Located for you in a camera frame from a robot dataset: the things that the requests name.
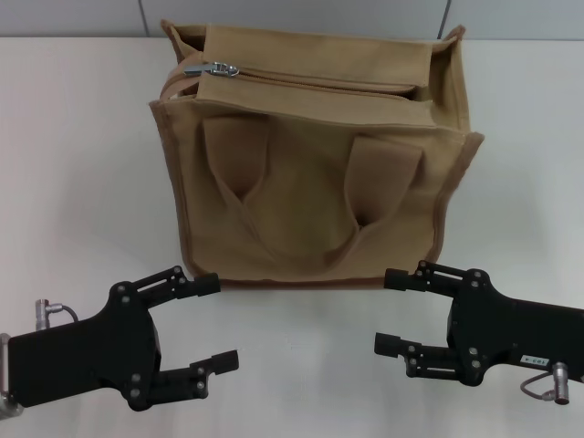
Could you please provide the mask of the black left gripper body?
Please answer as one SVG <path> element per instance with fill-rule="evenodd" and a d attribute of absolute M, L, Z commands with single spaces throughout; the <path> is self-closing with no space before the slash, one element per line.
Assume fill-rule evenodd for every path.
<path fill-rule="evenodd" d="M 93 317 L 11 338 L 9 392 L 30 408 L 109 388 L 140 412 L 151 407 L 160 362 L 148 307 L 132 283 L 122 282 Z"/>

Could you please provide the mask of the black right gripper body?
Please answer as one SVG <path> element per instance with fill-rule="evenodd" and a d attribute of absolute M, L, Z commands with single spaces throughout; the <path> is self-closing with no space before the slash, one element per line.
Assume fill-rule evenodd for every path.
<path fill-rule="evenodd" d="M 505 364 L 551 370 L 558 362 L 583 381 L 583 310 L 507 297 L 489 275 L 468 270 L 454 282 L 447 343 L 457 353 L 457 377 L 482 383 L 489 368 Z"/>

